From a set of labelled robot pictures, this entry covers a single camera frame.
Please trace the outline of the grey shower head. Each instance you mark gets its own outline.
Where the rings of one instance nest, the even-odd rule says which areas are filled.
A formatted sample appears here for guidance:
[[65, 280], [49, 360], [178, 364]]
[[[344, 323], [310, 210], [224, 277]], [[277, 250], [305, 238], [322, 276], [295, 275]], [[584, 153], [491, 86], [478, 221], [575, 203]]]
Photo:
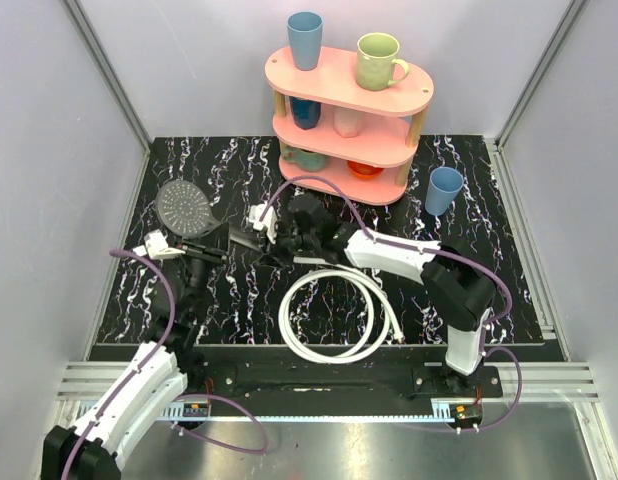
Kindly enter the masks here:
[[160, 223], [183, 240], [196, 242], [221, 234], [230, 242], [261, 251], [255, 235], [216, 219], [206, 195], [192, 182], [177, 179], [165, 183], [156, 196], [155, 210]]

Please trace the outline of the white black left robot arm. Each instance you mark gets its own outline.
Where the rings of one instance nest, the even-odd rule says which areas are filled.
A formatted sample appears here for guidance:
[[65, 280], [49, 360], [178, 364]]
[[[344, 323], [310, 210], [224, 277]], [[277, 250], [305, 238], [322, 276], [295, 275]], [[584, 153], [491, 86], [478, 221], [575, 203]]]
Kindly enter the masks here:
[[166, 309], [125, 370], [96, 404], [71, 426], [54, 426], [43, 441], [43, 479], [118, 479], [130, 453], [150, 426], [181, 394], [204, 386], [203, 358], [194, 350], [196, 328], [188, 319], [208, 270], [225, 251], [184, 242], [171, 247], [161, 232], [111, 256], [138, 261], [160, 282]]

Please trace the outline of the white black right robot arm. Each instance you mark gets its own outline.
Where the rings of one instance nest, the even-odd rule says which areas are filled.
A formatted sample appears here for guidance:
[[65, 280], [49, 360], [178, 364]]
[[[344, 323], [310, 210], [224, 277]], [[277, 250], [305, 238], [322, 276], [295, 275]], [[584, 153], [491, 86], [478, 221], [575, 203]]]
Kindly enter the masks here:
[[[415, 241], [372, 232], [336, 219], [314, 196], [293, 198], [288, 210], [291, 224], [284, 225], [267, 204], [251, 207], [248, 221], [260, 234], [265, 250], [262, 261], [275, 266], [288, 263], [312, 266], [285, 293], [278, 310], [278, 326], [286, 345], [299, 357], [318, 364], [348, 364], [363, 360], [387, 337], [401, 341], [404, 334], [387, 294], [366, 275], [380, 270], [425, 287], [430, 304], [447, 325], [447, 352], [443, 384], [455, 396], [465, 396], [479, 383], [484, 322], [495, 296], [496, 283], [476, 262], [436, 241]], [[365, 329], [357, 344], [330, 357], [302, 344], [291, 328], [291, 301], [305, 285], [337, 278], [360, 291], [367, 322], [375, 320], [374, 305], [383, 307], [381, 333], [374, 343]]]

